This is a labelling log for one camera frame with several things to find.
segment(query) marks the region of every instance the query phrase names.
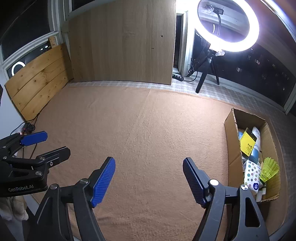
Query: yellow notebook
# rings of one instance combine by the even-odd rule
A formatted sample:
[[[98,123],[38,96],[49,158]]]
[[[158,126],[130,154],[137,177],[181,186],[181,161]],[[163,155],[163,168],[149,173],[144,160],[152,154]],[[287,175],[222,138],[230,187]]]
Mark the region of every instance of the yellow notebook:
[[[246,128],[242,138],[240,139],[241,151],[247,156],[250,156],[256,140],[257,137],[248,128]]]

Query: bottle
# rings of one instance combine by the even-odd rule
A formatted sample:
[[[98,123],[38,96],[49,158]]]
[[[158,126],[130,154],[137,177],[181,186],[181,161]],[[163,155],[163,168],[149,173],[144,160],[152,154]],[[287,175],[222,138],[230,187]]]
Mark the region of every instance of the bottle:
[[[251,152],[251,155],[249,156],[249,160],[257,164],[258,158],[259,158],[259,152],[260,152],[260,143],[261,143],[260,131],[254,126],[252,133],[257,137],[257,140]]]

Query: yellow shuttlecock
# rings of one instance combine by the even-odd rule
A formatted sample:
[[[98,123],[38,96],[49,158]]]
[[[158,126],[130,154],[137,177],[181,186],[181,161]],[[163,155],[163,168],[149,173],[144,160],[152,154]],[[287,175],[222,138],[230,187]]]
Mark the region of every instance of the yellow shuttlecock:
[[[266,157],[264,159],[264,166],[261,170],[260,179],[263,182],[266,182],[278,172],[279,172],[278,163],[274,159],[271,159],[270,157]]]

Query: white wall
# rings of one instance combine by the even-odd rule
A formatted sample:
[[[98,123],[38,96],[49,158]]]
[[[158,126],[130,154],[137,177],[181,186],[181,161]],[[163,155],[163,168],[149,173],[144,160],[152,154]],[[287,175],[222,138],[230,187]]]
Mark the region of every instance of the white wall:
[[[0,83],[3,88],[0,104],[0,139],[9,136],[11,131],[23,122],[22,117],[19,115],[6,92],[6,88],[4,86],[6,81],[7,79],[4,75],[4,70],[0,64]]]

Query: blue logo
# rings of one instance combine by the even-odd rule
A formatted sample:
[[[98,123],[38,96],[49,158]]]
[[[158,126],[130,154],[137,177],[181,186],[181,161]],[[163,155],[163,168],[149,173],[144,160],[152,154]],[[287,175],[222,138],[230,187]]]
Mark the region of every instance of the blue logo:
[[[254,184],[253,184],[253,188],[254,188],[255,190],[258,190],[258,187],[259,187],[258,183],[254,183]]]

